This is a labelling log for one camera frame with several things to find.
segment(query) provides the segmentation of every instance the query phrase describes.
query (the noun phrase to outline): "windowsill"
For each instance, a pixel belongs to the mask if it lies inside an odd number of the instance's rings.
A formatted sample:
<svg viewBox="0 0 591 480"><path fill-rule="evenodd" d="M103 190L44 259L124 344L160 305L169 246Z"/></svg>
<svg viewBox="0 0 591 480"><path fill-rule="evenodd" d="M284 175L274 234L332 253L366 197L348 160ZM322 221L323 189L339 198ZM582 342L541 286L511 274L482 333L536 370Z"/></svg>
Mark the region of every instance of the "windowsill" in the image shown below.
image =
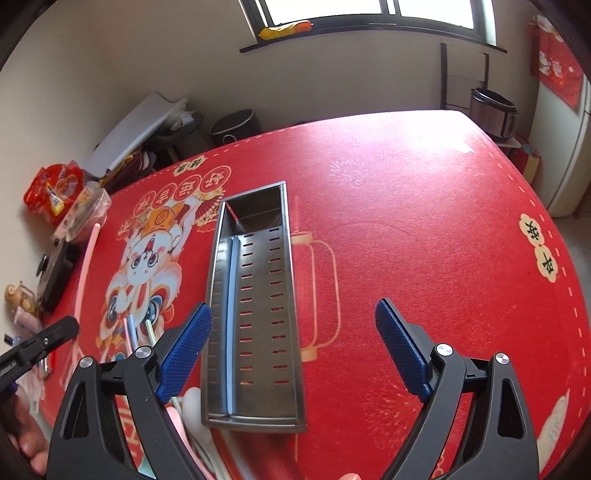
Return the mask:
<svg viewBox="0 0 591 480"><path fill-rule="evenodd" d="M347 27L336 27L336 28L324 28L324 29L317 29L312 30L309 32L304 33L296 33L293 35L289 35L287 37L276 38L274 40L261 40L254 45L250 45L248 47L244 47L240 49L240 53L246 53L252 50L257 50L259 48L266 47L268 45L279 43L286 40L292 40L294 38L301 38L301 37L312 37L314 35L323 35L327 33L338 33L338 32L350 32L350 31L357 31L357 30L398 30L398 31L406 31L406 32L419 32L419 33L426 33L431 35L441 35L443 37L451 37L451 38L459 38L460 40L469 41L471 43L476 43L478 45L483 45L488 48L492 48L493 50L501 51L503 53L507 53L504 48L497 47L496 45L491 45L483 40L479 40L477 38L467 37L465 35L460 35L457 33L452 33L443 30L434 30L431 28L420 28L420 27L410 27L408 25L396 25L396 24L369 24L369 25L354 25L354 26L347 26Z"/></svg>

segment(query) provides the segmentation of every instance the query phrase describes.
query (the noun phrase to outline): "floor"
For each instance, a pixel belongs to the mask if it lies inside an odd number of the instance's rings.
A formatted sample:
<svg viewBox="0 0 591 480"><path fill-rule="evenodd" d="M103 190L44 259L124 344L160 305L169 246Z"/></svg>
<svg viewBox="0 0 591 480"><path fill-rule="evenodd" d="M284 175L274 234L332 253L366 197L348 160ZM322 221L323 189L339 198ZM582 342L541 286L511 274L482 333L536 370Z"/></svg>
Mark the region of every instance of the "floor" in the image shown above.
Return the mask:
<svg viewBox="0 0 591 480"><path fill-rule="evenodd" d="M591 216L554 219L569 249L570 258L579 276L591 322Z"/></svg>

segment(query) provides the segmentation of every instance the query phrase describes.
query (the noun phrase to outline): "window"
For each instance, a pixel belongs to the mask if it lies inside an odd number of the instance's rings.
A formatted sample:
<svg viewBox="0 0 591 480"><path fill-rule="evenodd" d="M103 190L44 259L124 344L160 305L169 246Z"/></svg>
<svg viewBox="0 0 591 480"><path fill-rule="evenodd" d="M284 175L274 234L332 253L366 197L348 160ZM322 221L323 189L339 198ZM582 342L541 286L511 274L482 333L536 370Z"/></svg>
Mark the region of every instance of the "window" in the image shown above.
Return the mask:
<svg viewBox="0 0 591 480"><path fill-rule="evenodd" d="M310 20L313 33L430 30L483 41L483 0L242 0L255 32Z"/></svg>

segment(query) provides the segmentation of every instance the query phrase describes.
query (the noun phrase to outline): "red snack bag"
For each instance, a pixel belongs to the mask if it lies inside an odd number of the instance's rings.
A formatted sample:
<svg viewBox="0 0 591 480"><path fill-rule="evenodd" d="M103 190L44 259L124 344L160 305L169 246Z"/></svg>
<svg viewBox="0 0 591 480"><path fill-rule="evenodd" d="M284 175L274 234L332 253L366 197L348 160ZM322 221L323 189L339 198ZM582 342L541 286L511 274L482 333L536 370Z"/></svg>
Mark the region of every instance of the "red snack bag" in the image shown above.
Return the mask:
<svg viewBox="0 0 591 480"><path fill-rule="evenodd" d="M57 227L84 187L82 169L71 161L41 168L23 196L32 213Z"/></svg>

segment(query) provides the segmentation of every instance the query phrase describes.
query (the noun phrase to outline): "window frame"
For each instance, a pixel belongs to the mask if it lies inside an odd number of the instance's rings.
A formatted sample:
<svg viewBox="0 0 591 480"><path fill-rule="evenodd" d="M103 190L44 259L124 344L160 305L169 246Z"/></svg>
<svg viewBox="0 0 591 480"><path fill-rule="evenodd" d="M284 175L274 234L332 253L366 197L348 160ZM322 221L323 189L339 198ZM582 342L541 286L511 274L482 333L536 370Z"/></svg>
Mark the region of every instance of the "window frame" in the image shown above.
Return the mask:
<svg viewBox="0 0 591 480"><path fill-rule="evenodd" d="M265 27L265 20L256 4L256 0L241 0L248 21L255 33L258 43L269 43L269 41L262 40L258 33ZM275 27L272 21L271 14L267 7L266 0L258 0L264 13L264 17L268 26ZM349 15L334 15L331 17L307 18L314 24L314 28L307 35L318 35L323 33L330 33L335 31L348 30L416 30L425 31L426 33L435 34L451 34L457 37L469 38L480 43L485 43L486 31L484 22L484 8L482 0L470 0L472 6L472 19L474 28L460 27L436 20L428 20L426 18L417 17L403 17L400 14L400 5L398 0L392 0L396 9L396 14L392 15L388 11L387 0L379 0L382 8L380 14L349 14Z"/></svg>

